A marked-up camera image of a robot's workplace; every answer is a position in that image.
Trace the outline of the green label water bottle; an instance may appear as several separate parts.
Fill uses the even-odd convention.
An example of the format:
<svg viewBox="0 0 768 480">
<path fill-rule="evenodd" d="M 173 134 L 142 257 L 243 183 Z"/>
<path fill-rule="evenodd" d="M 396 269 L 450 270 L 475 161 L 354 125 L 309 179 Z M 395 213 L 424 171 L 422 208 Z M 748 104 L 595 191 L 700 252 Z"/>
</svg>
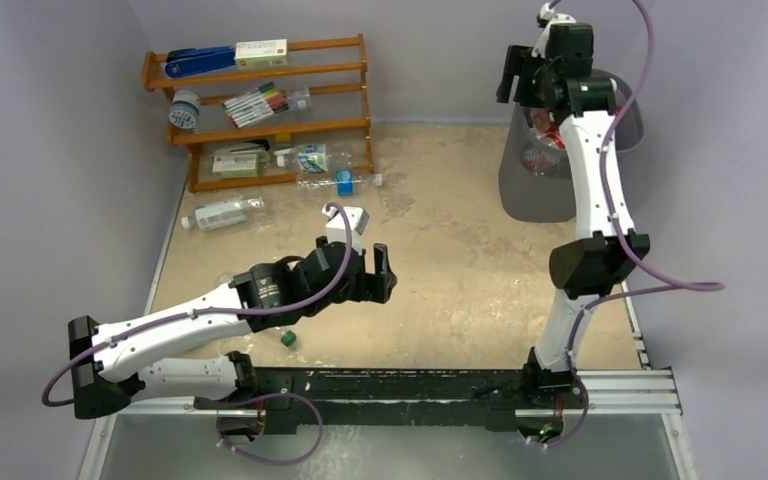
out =
<svg viewBox="0 0 768 480">
<path fill-rule="evenodd" d="M 252 345 L 278 344 L 284 348 L 293 348 L 298 337 L 290 328 L 270 328 L 248 334 L 244 339 Z"/>
</svg>

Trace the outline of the red label tea bottle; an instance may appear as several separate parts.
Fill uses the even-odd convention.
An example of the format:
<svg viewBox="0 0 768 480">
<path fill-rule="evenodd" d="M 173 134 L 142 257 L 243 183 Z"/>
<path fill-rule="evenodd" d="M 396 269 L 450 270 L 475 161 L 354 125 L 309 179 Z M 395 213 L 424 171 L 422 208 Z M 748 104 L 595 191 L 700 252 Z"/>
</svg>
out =
<svg viewBox="0 0 768 480">
<path fill-rule="evenodd" d="M 546 109 L 528 108 L 527 118 L 534 141 L 530 141 L 523 152 L 524 165 L 535 174 L 552 172 L 564 157 L 565 145 L 559 129 Z"/>
</svg>

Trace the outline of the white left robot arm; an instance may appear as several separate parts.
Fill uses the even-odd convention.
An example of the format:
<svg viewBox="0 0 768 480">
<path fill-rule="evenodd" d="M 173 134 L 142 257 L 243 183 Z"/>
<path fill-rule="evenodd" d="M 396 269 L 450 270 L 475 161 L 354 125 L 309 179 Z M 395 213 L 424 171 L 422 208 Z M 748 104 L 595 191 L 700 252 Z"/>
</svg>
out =
<svg viewBox="0 0 768 480">
<path fill-rule="evenodd" d="M 73 412 L 81 420 L 111 415 L 138 401 L 194 396 L 244 409 L 260 387 L 242 353 L 208 360 L 182 353 L 227 337 L 292 326 L 332 304 L 386 303 L 397 284 L 388 248 L 365 249 L 320 237 L 306 257 L 254 265 L 226 284 L 145 317 L 101 324 L 89 316 L 68 324 Z"/>
</svg>

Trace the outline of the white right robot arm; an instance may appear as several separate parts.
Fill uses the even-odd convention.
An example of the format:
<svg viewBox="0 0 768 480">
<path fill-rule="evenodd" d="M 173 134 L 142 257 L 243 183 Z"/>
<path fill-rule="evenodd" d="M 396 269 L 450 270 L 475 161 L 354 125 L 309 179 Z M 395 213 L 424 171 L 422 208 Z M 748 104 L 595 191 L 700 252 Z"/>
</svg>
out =
<svg viewBox="0 0 768 480">
<path fill-rule="evenodd" d="M 554 248 L 549 272 L 556 289 L 551 312 L 523 367 L 521 392 L 536 407 L 579 387 L 568 361 L 576 357 L 590 321 L 585 306 L 608 296 L 650 249 L 624 204 L 618 159 L 643 134 L 631 89 L 593 66 L 594 34 L 588 23 L 552 14 L 539 23 L 536 45 L 509 46 L 498 102 L 516 106 L 506 162 L 519 166 L 533 186 L 561 188 L 557 213 L 525 215 L 532 222 L 576 220 L 574 240 Z"/>
</svg>

